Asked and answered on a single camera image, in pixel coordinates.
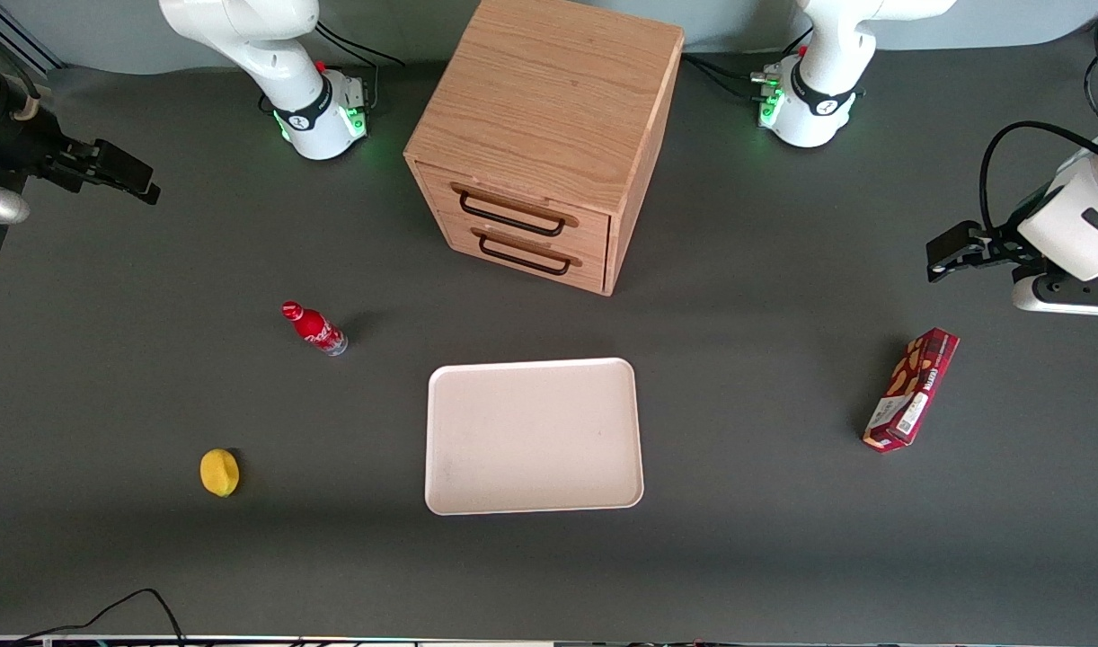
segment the black metal handle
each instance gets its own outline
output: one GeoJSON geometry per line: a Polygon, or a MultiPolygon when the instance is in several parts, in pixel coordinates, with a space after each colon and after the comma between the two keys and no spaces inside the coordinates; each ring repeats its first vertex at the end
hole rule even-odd
{"type": "Polygon", "coordinates": [[[546,275],[564,276],[565,272],[569,271],[569,266],[572,265],[573,263],[572,259],[568,258],[547,257],[547,258],[553,258],[553,260],[560,260],[565,264],[564,266],[561,267],[561,269],[553,269],[553,267],[546,267],[545,265],[538,265],[537,263],[533,263],[531,260],[517,258],[515,255],[507,255],[505,253],[498,253],[498,250],[490,249],[489,247],[484,246],[484,243],[489,241],[489,236],[485,234],[478,234],[478,238],[479,238],[478,247],[480,247],[481,254],[491,255],[493,258],[500,258],[501,260],[505,260],[508,263],[516,263],[517,265],[520,265],[523,267],[528,267],[529,269],[536,269],[537,271],[545,271],[546,275]]]}
{"type": "Polygon", "coordinates": [[[565,228],[564,217],[558,217],[557,226],[553,226],[552,230],[546,230],[545,226],[529,225],[527,222],[513,220],[513,217],[505,217],[504,215],[488,212],[488,210],[471,208],[471,205],[466,204],[466,200],[470,200],[470,192],[462,191],[462,200],[460,201],[462,202],[463,212],[494,222],[500,222],[500,224],[503,225],[516,226],[518,230],[525,230],[525,232],[537,234],[538,236],[560,236],[561,232],[565,228]]]}

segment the table surface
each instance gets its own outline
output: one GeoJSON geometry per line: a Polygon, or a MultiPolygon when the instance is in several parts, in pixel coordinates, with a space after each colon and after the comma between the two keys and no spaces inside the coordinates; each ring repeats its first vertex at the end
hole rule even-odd
{"type": "MultiPolygon", "coordinates": [[[[439,67],[385,70],[371,138],[316,164],[244,74],[57,75],[67,134],[163,193],[33,181],[2,250],[0,632],[152,585],[193,635],[1098,645],[1098,319],[923,270],[998,127],[1098,134],[1091,53],[877,54],[820,150],[685,67],[610,299],[445,245],[401,156],[439,67]],[[351,348],[307,348],[287,299],[351,348]],[[878,456],[859,434],[933,326],[960,352],[918,443],[878,456]],[[427,511],[435,368],[609,356],[636,368],[640,504],[427,511]],[[228,500],[210,447],[245,458],[228,500]]],[[[994,210],[1069,154],[1010,138],[994,210]]],[[[168,632],[127,606],[97,629],[168,632]]]]}

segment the red snack box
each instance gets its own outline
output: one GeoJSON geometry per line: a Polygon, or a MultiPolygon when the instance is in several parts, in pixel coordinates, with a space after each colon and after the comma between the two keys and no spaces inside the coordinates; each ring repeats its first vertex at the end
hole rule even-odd
{"type": "Polygon", "coordinates": [[[908,344],[905,357],[893,369],[888,392],[877,402],[861,437],[865,445],[882,454],[912,445],[960,341],[932,328],[908,344]]]}

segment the white tray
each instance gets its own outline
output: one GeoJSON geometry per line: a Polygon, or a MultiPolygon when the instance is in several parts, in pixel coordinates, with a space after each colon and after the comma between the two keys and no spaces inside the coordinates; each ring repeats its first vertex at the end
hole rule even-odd
{"type": "Polygon", "coordinates": [[[624,359],[442,366],[429,378],[429,511],[631,507],[643,492],[624,359]]]}

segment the lemon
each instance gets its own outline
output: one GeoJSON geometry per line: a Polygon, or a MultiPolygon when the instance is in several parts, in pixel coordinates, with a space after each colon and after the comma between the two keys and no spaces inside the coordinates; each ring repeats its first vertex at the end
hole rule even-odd
{"type": "Polygon", "coordinates": [[[201,484],[217,497],[234,494],[237,488],[237,460],[225,449],[211,449],[201,458],[201,484]]]}

